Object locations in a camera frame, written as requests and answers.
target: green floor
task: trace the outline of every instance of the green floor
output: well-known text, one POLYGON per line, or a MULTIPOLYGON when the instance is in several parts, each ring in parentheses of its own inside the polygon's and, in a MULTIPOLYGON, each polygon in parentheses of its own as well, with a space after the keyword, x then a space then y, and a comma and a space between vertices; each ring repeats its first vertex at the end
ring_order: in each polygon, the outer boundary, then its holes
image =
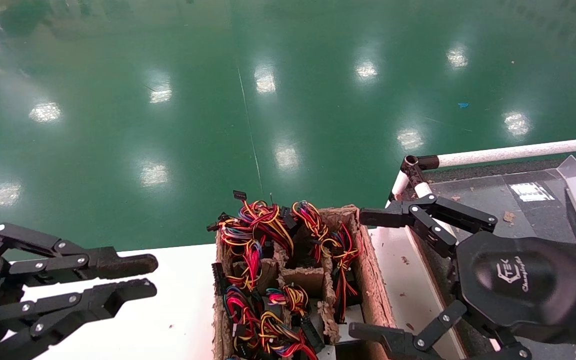
POLYGON ((576 0, 0 0, 0 222, 87 247, 210 243, 233 189, 379 207, 406 153, 567 139, 576 0))

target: robotic hand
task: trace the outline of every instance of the robotic hand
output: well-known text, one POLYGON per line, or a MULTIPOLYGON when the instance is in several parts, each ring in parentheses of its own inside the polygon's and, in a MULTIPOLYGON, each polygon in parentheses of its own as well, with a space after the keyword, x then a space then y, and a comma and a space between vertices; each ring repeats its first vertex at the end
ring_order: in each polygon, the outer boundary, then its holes
POLYGON ((496 217, 434 194, 393 201, 386 209, 361 209, 359 221, 387 228, 410 226, 451 260, 448 278, 455 300, 418 335, 350 324, 352 337, 380 342, 389 359, 440 360, 432 346, 461 319, 501 346, 470 360, 530 360, 530 351, 515 335, 576 344, 576 244, 493 235, 496 217), (472 235, 457 244, 435 220, 472 235))
POLYGON ((0 224, 0 360, 31 360, 87 322, 115 317, 126 301, 153 297, 145 278, 97 285, 37 301, 21 301, 27 287, 148 274, 158 267, 150 254, 119 257, 112 247, 85 249, 9 223, 0 224), (2 255, 18 249, 46 257, 9 263, 2 255), (8 331, 15 332, 5 337, 8 331))

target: cardboard box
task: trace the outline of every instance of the cardboard box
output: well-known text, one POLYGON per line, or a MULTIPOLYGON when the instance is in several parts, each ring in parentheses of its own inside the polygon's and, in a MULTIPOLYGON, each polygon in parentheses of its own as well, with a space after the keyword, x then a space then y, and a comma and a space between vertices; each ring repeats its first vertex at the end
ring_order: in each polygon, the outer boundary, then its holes
MULTIPOLYGON (((346 205, 341 208, 320 209, 319 213, 330 231, 336 232, 341 228, 342 223, 345 224, 355 244, 363 248, 361 255, 354 261, 352 267, 361 294, 361 310, 364 322, 395 328, 391 304, 377 263, 375 249, 366 227, 359 224, 359 209, 354 205, 346 205)), ((226 275, 236 273, 237 266, 233 267, 233 256, 229 253, 228 248, 220 242, 218 231, 215 239, 217 241, 217 262, 222 263, 226 275)), ((301 244, 295 244, 295 253, 298 252, 297 246, 301 246, 301 244)), ((265 292, 265 289, 272 284, 283 286, 295 283, 301 285, 308 292, 309 297, 320 299, 317 303, 317 312, 324 322, 324 335, 330 344, 336 344, 340 335, 339 326, 334 321, 335 294, 331 277, 332 260, 323 257, 320 264, 311 263, 309 265, 312 266, 307 267, 295 266, 289 262, 284 249, 275 244, 272 259, 262 260, 262 276, 258 281, 260 292, 265 292)), ((290 319, 290 314, 284 314, 283 319, 285 321, 290 319)), ((222 296, 215 297, 213 329, 213 359, 225 360, 233 355, 234 349, 232 328, 226 310, 224 310, 222 296)), ((368 342, 364 349, 364 359, 387 360, 384 349, 376 342, 368 342)))

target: sticker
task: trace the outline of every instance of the sticker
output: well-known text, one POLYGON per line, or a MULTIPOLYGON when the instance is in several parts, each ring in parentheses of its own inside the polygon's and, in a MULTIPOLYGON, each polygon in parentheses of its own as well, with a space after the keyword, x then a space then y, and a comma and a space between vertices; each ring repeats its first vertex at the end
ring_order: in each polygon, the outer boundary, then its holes
POLYGON ((554 200, 553 196, 542 186, 535 182, 510 185, 510 189, 519 196, 523 202, 554 200))

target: white table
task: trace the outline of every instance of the white table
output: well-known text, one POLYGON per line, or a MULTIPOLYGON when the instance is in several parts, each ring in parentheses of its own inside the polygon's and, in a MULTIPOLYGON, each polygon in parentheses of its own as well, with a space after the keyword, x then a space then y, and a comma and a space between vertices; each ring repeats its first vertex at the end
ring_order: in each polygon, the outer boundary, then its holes
MULTIPOLYGON (((441 303, 422 265, 418 249, 404 229, 370 230, 386 282, 397 326, 418 333, 441 312, 441 303)), ((114 319, 88 323, 38 360, 210 360, 213 349, 213 272, 215 245, 124 251, 121 256, 149 253, 159 267, 148 278, 157 296, 128 301, 114 319)), ((89 280, 26 289, 23 300, 82 292, 116 280, 89 280)), ((436 348, 446 360, 464 358, 455 339, 444 336, 436 348)))

